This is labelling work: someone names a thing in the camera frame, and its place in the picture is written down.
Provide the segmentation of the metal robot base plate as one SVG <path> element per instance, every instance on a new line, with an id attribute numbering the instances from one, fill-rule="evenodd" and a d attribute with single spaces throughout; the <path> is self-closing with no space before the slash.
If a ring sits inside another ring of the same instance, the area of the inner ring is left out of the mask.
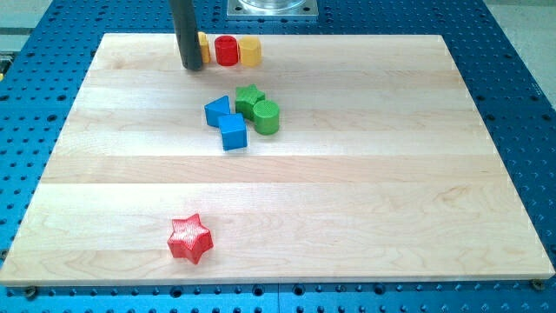
<path id="1" fill-rule="evenodd" d="M 228 0 L 228 17 L 316 17 L 317 0 Z"/>

